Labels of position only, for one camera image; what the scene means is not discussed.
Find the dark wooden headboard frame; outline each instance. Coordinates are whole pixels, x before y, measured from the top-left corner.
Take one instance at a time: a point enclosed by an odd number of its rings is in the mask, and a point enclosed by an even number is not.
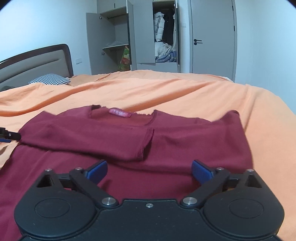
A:
[[[73,67],[72,67],[72,61],[71,61],[71,55],[70,55],[70,50],[68,45],[66,44],[58,44],[58,45],[52,45],[52,46],[48,46],[48,47],[43,47],[40,49],[34,49],[25,53],[21,53],[18,54],[16,56],[13,56],[11,58],[5,59],[3,61],[0,62],[0,69],[3,69],[11,64],[17,63],[19,61],[40,55],[40,54],[44,54],[44,53],[49,53],[49,52],[53,52],[53,51],[57,51],[57,50],[63,50],[64,54],[65,54],[65,58],[66,58],[66,63],[68,66],[68,70],[69,70],[69,74],[70,74],[70,78],[73,76]]]

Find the circular cover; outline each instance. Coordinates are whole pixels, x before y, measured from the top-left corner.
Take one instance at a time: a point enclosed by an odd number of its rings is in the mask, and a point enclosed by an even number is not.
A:
[[[284,218],[283,208],[274,195],[260,188],[214,195],[205,203],[203,213],[215,228],[240,238],[275,234]]]
[[[69,236],[87,226],[96,214],[93,202],[70,191],[40,188],[23,198],[15,208],[15,221],[22,233],[36,237]]]

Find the pink clothing label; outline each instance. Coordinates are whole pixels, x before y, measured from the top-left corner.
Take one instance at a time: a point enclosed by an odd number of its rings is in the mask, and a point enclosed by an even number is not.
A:
[[[110,114],[113,114],[113,115],[125,117],[125,118],[131,117],[131,113],[130,112],[125,112],[125,111],[122,111],[122,110],[119,110],[119,109],[110,109],[109,110],[109,113]]]

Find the white puffer jacket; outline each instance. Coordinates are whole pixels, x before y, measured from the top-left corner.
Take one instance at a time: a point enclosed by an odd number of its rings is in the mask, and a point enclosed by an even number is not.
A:
[[[154,14],[154,35],[157,42],[162,41],[163,38],[163,29],[165,27],[163,16],[164,14],[161,12]]]

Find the blue blanket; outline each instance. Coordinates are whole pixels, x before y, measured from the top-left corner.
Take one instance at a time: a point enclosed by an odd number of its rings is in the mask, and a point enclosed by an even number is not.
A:
[[[163,62],[177,62],[176,51],[170,51],[167,55],[162,56],[161,58],[156,57],[156,63],[163,63]]]

